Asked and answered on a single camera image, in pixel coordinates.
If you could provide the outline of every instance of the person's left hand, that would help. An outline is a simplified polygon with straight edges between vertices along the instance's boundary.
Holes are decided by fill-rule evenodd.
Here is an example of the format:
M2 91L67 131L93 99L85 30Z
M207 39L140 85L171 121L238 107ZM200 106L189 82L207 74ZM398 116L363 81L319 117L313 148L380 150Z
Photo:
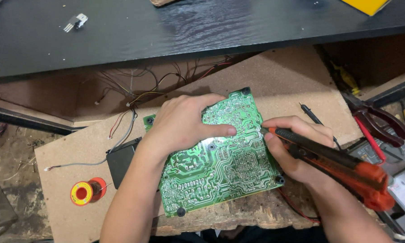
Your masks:
M142 142L149 141L158 152L168 155L188 149L209 137L236 135L237 131L232 125L208 125L201 121L201 112L207 106L224 99L220 94L211 93L195 97L182 95L166 101Z

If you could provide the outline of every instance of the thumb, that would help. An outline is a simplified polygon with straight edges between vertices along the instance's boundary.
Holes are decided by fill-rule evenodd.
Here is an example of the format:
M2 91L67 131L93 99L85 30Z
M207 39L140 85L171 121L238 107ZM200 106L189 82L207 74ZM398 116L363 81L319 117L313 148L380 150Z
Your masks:
M289 154L277 136L267 133L264 136L264 140L270 153L287 174L293 173L298 169L298 161Z
M228 124L220 125L207 125L201 124L200 140L204 140L209 137L229 137L237 134L237 130L234 126Z

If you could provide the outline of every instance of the hand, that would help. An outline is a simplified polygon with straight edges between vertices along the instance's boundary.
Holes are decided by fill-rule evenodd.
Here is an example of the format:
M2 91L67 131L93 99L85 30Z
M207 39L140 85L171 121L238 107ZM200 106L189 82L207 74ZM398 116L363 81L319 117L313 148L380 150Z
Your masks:
M307 137L308 139L312 139L325 146L333 147L333 130L331 128L319 124L307 123L298 116L272 118L264 121L262 126L265 128L289 128L293 132ZM292 179L309 185L332 180L328 175L302 160L294 159L277 136L267 133L264 136L264 140L270 153L277 160L283 171Z
M182 95L166 101L143 141L153 141L156 150L170 154L188 149L209 137L236 135L237 131L232 125L208 125L201 121L201 112L207 106L224 99L220 94L211 93L195 97Z

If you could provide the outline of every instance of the black desk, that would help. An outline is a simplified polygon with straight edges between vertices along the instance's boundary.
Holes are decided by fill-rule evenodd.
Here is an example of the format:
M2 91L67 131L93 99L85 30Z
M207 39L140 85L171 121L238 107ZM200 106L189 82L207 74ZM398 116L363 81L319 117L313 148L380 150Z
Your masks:
M63 31L80 13L79 31ZM405 0L373 17L340 0L3 0L0 82L405 32Z

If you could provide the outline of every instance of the mounting hole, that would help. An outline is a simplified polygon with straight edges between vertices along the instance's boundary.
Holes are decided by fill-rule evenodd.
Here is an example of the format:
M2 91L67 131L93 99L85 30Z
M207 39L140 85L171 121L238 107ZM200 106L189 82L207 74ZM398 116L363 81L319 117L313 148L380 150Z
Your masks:
M178 216L178 217L183 217L185 214L186 214L186 209L184 209L184 208L182 208L182 207L179 207L179 208L177 209L177 216Z
M207 148L208 148L210 151L214 151L214 150L216 149L216 144L211 143L211 144L209 144L209 145L207 146Z
M243 95L248 95L248 94L250 94L250 88L249 87L246 87L246 88L243 88L242 90L241 90L241 93L243 94Z
M276 176L275 181L277 184L285 184L285 178L281 175Z
M155 121L155 119L153 119L152 117L148 117L147 119L146 119L146 122L147 122L147 124L149 124L149 125L153 125L153 122Z

